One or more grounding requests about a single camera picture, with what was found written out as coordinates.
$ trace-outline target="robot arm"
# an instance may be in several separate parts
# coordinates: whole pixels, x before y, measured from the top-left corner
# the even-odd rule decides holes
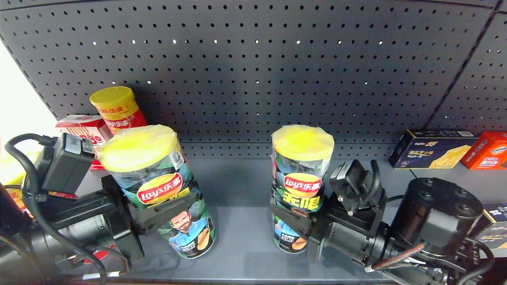
[[[372,169],[357,160],[339,166],[331,175],[334,192],[312,220],[271,205],[307,238],[309,260],[317,263],[329,246],[404,285],[473,285],[493,266],[491,251],[467,237],[483,210],[474,195],[445,180],[414,179],[389,226],[381,222],[387,198],[376,161]]]

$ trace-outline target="black cable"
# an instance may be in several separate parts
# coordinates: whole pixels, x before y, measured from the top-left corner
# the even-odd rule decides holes
[[[495,256],[485,244],[469,237],[467,237],[465,240],[471,243],[475,243],[482,251],[484,251],[484,253],[486,254],[486,261],[482,262],[479,266],[477,266],[473,270],[470,270],[469,272],[458,277],[456,279],[455,285],[464,285],[469,279],[486,273],[486,271],[490,270],[491,267],[493,267],[493,264],[495,263]]]
[[[15,147],[15,145],[18,144],[19,142],[28,139],[36,140],[44,146],[52,143],[52,138],[50,137],[28,133],[14,137],[5,144],[5,150],[15,159],[17,159],[21,164],[21,166],[23,166],[23,169],[26,171],[27,178],[25,178],[23,190],[25,190],[26,188],[27,179],[30,182],[30,187],[28,189],[29,195],[23,195],[23,202],[28,207],[28,210],[30,210],[30,213],[40,224],[42,229],[44,229],[44,231],[46,231],[56,241],[60,242],[66,248],[76,252],[83,258],[88,259],[95,267],[97,267],[100,274],[100,285],[105,285],[107,282],[107,272],[104,264],[93,254],[89,253],[86,249],[80,247],[79,245],[75,244],[72,240],[61,234],[55,227],[53,227],[53,225],[51,225],[48,221],[46,221],[44,215],[42,215],[41,209],[39,208],[39,202],[33,196],[37,195],[40,191],[39,173],[37,172],[37,169],[35,168],[33,163],[28,159],[28,157]]]
[[[378,163],[377,163],[377,161],[375,159],[373,159],[370,162],[370,164],[372,166],[372,175],[373,175],[372,185],[370,186],[370,189],[368,190],[368,194],[363,199],[364,202],[368,202],[370,199],[372,199],[373,195],[375,195],[375,193],[377,193],[377,190],[380,187],[380,168],[379,168],[379,165],[378,165]]]
[[[0,234],[0,240],[3,241],[3,242],[5,242],[10,247],[12,247],[22,257],[26,258],[28,260],[28,262],[35,268],[35,270],[37,270],[37,272],[41,276],[41,279],[45,283],[46,277],[44,275],[44,270],[42,269],[41,265],[39,264],[39,261],[37,260],[37,258],[35,256],[33,256],[29,251],[27,251],[22,246],[18,245],[16,243],[16,241],[14,241],[13,239],[11,239],[11,238],[9,238],[7,236],[4,236],[4,235]]]
[[[387,198],[386,203],[393,202],[395,200],[403,199],[404,196],[405,195],[396,195],[396,196],[389,197],[389,198]]]

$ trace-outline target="yellow canister lid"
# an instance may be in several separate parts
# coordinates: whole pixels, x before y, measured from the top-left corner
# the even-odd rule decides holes
[[[178,145],[176,132],[163,125],[124,129],[97,148],[105,169],[130,172],[151,166]]]
[[[335,141],[319,127],[283,126],[271,135],[273,148],[293,160],[314,161],[331,158]]]
[[[133,98],[134,92],[126,86],[115,86],[98,90],[90,95],[90,102],[95,107],[109,108],[119,106],[126,100]]]

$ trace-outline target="cylindrical can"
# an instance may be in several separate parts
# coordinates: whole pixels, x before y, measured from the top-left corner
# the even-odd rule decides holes
[[[137,106],[132,89],[125,86],[109,87],[90,96],[113,135],[122,129],[146,126],[146,120]]]
[[[329,167],[335,145],[333,136],[321,128],[283,126],[273,139],[272,203],[292,212],[314,217],[323,203],[322,179]],[[281,250],[301,253],[306,240],[279,217],[273,215],[273,239]]]
[[[187,259],[210,249],[215,228],[171,128],[154,125],[122,130],[98,147],[98,159],[137,209],[198,193],[192,206],[167,217],[167,224],[158,232]]]

